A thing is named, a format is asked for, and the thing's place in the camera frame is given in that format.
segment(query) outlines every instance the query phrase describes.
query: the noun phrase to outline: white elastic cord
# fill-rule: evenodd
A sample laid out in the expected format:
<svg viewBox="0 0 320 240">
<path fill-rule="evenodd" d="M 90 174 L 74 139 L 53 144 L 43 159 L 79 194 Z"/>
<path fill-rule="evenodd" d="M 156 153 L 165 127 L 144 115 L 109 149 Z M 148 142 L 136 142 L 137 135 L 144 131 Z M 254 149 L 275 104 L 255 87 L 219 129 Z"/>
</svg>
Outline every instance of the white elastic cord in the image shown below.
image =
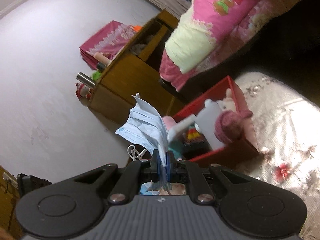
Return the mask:
<svg viewBox="0 0 320 240">
<path fill-rule="evenodd" d="M 139 153 L 139 152 L 136 150 L 136 148 L 135 148 L 134 145 L 130 145 L 130 146 L 128 147 L 128 149 L 127 149 L 127 152 L 128 152 L 129 156 L 131 157 L 131 159 L 132 159 L 133 161 L 136 161 L 137 158 L 138 158 L 139 160 L 141 160 L 142 157 L 144 156 L 144 154 L 146 153 L 146 151 L 147 151 L 147 149 L 144 149 L 142 152 Z"/>
</svg>

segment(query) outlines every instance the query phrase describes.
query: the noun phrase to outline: metal rivet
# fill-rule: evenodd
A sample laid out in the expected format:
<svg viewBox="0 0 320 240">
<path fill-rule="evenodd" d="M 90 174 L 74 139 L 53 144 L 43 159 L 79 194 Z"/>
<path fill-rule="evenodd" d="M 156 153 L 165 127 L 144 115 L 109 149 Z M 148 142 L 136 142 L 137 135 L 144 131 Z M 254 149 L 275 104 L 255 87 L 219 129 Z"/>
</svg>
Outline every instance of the metal rivet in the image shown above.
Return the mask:
<svg viewBox="0 0 320 240">
<path fill-rule="evenodd" d="M 200 202 L 210 202 L 213 200 L 213 196 L 211 196 L 210 194 L 200 194 L 198 196 L 198 200 Z"/>
<path fill-rule="evenodd" d="M 112 194 L 109 198 L 112 202 L 120 202 L 125 200 L 125 195 L 121 193 Z"/>
</svg>

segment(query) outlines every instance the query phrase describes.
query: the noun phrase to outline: white plush toy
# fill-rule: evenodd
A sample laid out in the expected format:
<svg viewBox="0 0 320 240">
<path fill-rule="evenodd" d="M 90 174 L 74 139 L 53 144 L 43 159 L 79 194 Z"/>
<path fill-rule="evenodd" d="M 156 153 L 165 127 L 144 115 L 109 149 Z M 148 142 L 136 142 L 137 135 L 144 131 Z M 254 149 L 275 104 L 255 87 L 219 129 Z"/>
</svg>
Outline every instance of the white plush toy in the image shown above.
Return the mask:
<svg viewBox="0 0 320 240">
<path fill-rule="evenodd" d="M 232 110 L 236 112 L 236 104 L 232 98 L 232 91 L 230 88 L 226 90 L 226 97 L 223 100 L 217 100 L 218 105 L 222 111 Z"/>
</svg>

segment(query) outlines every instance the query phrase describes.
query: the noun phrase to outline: red flower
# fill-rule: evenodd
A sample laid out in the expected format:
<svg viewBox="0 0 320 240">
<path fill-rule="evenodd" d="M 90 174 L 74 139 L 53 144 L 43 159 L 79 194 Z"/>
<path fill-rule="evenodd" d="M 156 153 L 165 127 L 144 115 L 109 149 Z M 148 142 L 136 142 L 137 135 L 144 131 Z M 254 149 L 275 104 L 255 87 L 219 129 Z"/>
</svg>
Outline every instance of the red flower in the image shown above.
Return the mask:
<svg viewBox="0 0 320 240">
<path fill-rule="evenodd" d="M 290 166 L 288 164 L 282 163 L 275 168 L 275 175 L 277 180 L 286 179 L 290 175 Z"/>
</svg>

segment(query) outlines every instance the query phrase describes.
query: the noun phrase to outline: red box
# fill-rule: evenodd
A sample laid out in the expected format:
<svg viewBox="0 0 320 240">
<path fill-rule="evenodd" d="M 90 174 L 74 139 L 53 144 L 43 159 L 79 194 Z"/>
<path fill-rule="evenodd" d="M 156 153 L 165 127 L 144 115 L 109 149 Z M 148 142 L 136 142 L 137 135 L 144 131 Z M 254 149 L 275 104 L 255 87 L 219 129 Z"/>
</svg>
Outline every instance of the red box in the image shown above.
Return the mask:
<svg viewBox="0 0 320 240">
<path fill-rule="evenodd" d="M 204 101 L 206 99 L 210 98 L 216 101 L 225 98 L 227 88 L 230 88 L 232 91 L 237 112 L 248 109 L 241 89 L 230 76 L 226 76 L 215 86 L 186 105 L 180 112 L 173 116 L 173 119 L 176 122 L 180 122 L 191 114 L 197 115 L 202 108 L 204 108 Z M 252 121 L 248 118 L 244 121 L 244 132 L 239 140 L 228 144 L 224 148 L 199 155 L 190 159 L 190 161 L 196 162 L 200 167 L 204 168 L 207 168 L 211 163 L 218 163 L 229 168 L 235 168 L 238 163 L 257 157 L 259 155 L 257 148 L 257 138 Z"/>
</svg>

